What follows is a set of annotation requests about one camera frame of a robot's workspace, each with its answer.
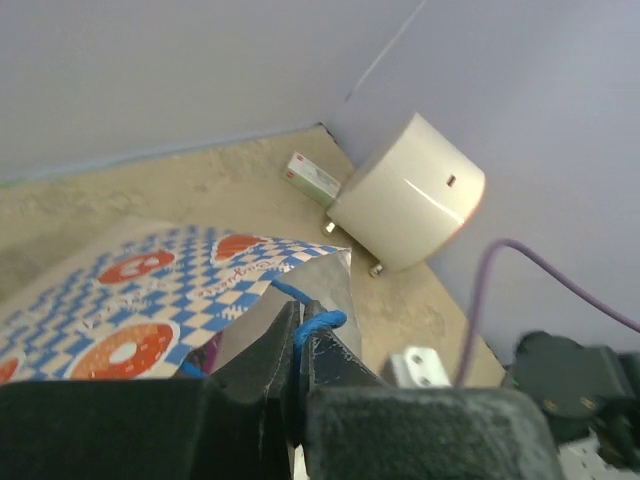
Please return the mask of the blue checkered paper bag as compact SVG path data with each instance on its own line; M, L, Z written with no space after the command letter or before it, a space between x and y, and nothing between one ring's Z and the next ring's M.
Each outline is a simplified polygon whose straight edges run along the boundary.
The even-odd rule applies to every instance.
M213 227L127 221L20 288L1 306L1 380L205 374L260 337L283 304L313 299L362 348L351 251Z

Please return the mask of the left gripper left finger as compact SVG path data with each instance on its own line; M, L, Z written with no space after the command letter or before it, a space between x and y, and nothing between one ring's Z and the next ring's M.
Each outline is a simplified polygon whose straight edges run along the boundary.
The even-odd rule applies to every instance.
M201 378L22 381L1 389L5 479L287 479L295 411L287 302Z

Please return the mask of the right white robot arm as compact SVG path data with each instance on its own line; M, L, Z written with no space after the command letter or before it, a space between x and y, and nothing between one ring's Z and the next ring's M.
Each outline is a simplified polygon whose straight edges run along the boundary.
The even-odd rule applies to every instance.
M639 473L639 353L583 346L544 331L515 347L502 386L527 395L546 418L556 448L589 451L612 473Z

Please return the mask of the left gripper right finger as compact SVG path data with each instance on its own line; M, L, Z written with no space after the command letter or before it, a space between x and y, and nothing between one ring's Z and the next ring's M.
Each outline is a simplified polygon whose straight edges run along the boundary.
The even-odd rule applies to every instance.
M310 478L562 478L546 422L525 395L386 385L335 335L345 321L304 303L299 391Z

